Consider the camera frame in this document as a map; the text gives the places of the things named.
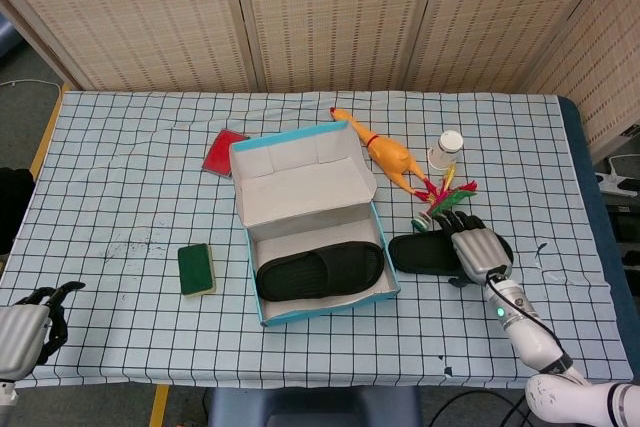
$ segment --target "table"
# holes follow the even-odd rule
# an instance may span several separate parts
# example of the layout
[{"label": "table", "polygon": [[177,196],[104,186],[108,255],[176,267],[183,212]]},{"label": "table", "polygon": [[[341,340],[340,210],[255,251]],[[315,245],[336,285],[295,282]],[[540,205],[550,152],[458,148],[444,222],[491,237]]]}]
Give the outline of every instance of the table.
[{"label": "table", "polygon": [[[0,304],[36,285],[80,278],[87,288],[68,298],[69,342],[23,385],[522,386],[531,371],[514,359],[480,289],[446,279],[400,273],[393,301],[260,327],[233,187],[201,172],[202,160],[221,128],[291,130],[330,121],[334,105],[408,145],[423,166],[426,145],[459,129],[458,180],[480,186],[463,210],[514,247],[514,278],[589,378],[632,375],[556,97],[71,92]],[[386,233],[409,232],[419,203],[372,170]],[[212,245],[221,293],[185,299],[176,252],[196,242]]]}]

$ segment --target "rubber chicken toy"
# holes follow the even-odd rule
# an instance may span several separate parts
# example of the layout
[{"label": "rubber chicken toy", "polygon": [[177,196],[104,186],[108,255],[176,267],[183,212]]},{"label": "rubber chicken toy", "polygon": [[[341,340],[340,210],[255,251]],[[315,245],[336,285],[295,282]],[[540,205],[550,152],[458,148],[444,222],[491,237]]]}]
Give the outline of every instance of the rubber chicken toy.
[{"label": "rubber chicken toy", "polygon": [[[409,150],[389,137],[384,137],[371,132],[355,120],[347,111],[343,109],[331,108],[333,120],[346,120],[354,128],[358,137],[366,145],[369,155],[376,164],[380,166],[391,182],[403,188],[423,201],[429,201],[429,192],[433,192],[436,187],[424,175],[418,163],[413,158]],[[422,192],[411,187],[409,182],[403,177],[405,172],[417,175],[422,180],[429,192]]]}]

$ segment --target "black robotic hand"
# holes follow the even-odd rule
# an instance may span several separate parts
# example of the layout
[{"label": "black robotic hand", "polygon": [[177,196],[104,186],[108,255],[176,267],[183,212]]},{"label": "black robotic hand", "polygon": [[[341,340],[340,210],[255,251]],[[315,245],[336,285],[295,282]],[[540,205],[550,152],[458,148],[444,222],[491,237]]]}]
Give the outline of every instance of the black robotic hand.
[{"label": "black robotic hand", "polygon": [[478,217],[445,211],[433,220],[451,236],[462,268],[472,282],[484,285],[487,275],[492,273],[509,277],[511,259],[493,230],[488,229]]}]

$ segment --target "beige wall panel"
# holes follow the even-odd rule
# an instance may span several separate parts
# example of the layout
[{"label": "beige wall panel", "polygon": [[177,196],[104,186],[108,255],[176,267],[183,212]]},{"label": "beige wall panel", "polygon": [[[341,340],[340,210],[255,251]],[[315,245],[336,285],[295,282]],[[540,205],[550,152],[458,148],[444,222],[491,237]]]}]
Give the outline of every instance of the beige wall panel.
[{"label": "beige wall panel", "polygon": [[268,89],[399,88],[425,3],[251,0]]},{"label": "beige wall panel", "polygon": [[244,29],[234,27],[234,0],[24,1],[88,78],[84,88],[247,91],[251,86],[253,69],[243,58],[246,38],[236,33],[244,36]]},{"label": "beige wall panel", "polygon": [[598,160],[640,122],[640,0],[589,0],[581,7],[528,90],[573,100]]},{"label": "beige wall panel", "polygon": [[405,88],[512,92],[578,0],[429,0]]}]

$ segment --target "box lid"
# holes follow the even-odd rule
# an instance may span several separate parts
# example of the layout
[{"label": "box lid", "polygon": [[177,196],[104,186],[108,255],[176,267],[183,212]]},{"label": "box lid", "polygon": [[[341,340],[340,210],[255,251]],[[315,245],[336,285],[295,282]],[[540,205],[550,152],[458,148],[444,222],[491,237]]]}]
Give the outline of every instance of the box lid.
[{"label": "box lid", "polygon": [[236,207],[247,228],[368,203],[377,187],[348,122],[238,142],[230,156]]}]

